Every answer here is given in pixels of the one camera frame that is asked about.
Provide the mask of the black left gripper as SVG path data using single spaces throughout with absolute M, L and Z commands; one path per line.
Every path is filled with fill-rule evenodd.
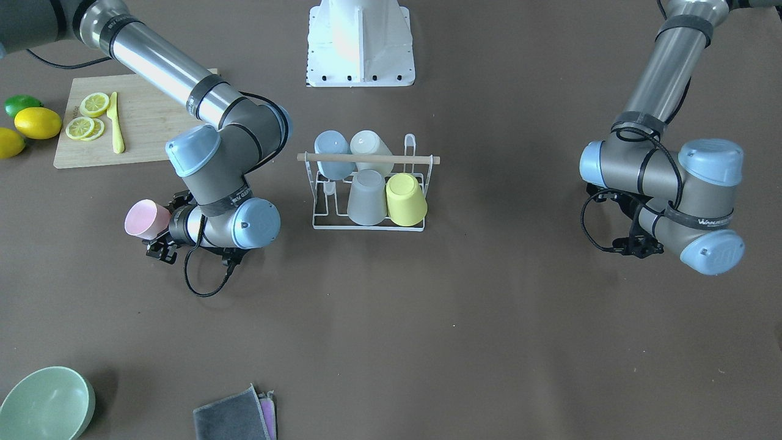
M 648 208 L 650 197 L 619 189 L 603 188 L 594 183 L 586 184 L 586 193 L 588 194 L 588 198 L 585 200 L 586 206 L 589 206 L 592 202 L 603 203 L 611 200 L 617 204 L 620 211 L 630 220 L 626 236 L 615 238 L 609 247 L 604 247 L 598 243 L 592 234 L 586 230 L 585 237 L 595 248 L 601 252 L 634 256 L 638 259 L 645 259 L 645 257 L 653 254 L 664 253 L 663 244 L 648 233 L 640 223 L 640 214 Z

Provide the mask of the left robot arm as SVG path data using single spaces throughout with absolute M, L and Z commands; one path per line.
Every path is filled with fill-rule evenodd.
M 670 249 L 696 272 L 715 276 L 734 268 L 745 242 L 729 226 L 745 154 L 726 139 L 695 139 L 673 152 L 662 143 L 687 95 L 698 59 L 715 28 L 735 9 L 779 1 L 670 1 L 654 50 L 606 139 L 590 142 L 579 160 L 585 205 L 613 200 L 629 218 L 626 236 L 609 254 L 638 259 Z

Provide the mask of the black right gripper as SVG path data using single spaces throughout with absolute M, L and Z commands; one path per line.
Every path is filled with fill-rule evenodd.
M 153 257 L 156 261 L 173 265 L 177 259 L 177 250 L 182 244 L 177 243 L 169 231 L 170 221 L 173 220 L 174 213 L 181 209 L 193 208 L 193 196 L 190 191 L 181 191 L 174 194 L 172 200 L 165 206 L 168 211 L 169 220 L 153 239 L 145 239 L 147 257 Z

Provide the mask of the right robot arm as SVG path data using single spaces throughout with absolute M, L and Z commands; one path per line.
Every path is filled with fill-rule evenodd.
M 146 254 L 173 263 L 204 249 L 232 270 L 268 246 L 281 218 L 254 197 L 246 176 L 290 137 L 276 103 L 242 93 L 135 17 L 123 1 L 3 1 L 2 55 L 73 39 L 128 67 L 128 75 L 76 78 L 62 115 L 59 169 L 169 161 L 186 190 L 165 206 L 150 200 L 126 216 Z

